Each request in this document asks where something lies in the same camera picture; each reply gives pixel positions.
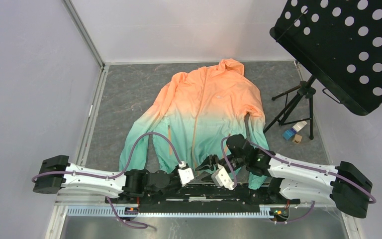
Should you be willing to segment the orange and teal gradient jacket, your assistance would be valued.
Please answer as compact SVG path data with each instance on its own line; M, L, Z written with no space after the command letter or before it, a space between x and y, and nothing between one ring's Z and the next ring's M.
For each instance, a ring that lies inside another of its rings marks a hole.
M160 169L179 161L198 167L209 155L221 156L223 138L241 134L268 149L261 93L245 75L243 63L223 59L188 73L176 73L152 106L129 131L119 158L120 170L143 169L149 137Z

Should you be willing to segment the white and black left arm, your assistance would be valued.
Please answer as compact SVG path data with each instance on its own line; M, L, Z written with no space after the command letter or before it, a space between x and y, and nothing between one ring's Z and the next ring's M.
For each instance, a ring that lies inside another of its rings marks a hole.
M135 198L178 191L192 180L193 170L185 163L171 173L162 170L151 173L146 169L121 173L81 167L70 163L66 155L43 160L39 174L32 178L35 193L57 194L61 189L69 189L119 198L125 203Z

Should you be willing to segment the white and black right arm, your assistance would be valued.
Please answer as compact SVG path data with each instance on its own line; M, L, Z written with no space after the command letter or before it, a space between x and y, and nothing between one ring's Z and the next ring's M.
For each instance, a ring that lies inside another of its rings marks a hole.
M255 176L270 179L262 195L268 203L314 201L331 204L341 212L364 219L370 204L376 203L371 194L372 182L352 163L338 166L299 161L266 150L241 134L226 137L221 149L230 154L209 155L196 171L210 170L217 187L234 190L237 186L230 174L245 167Z

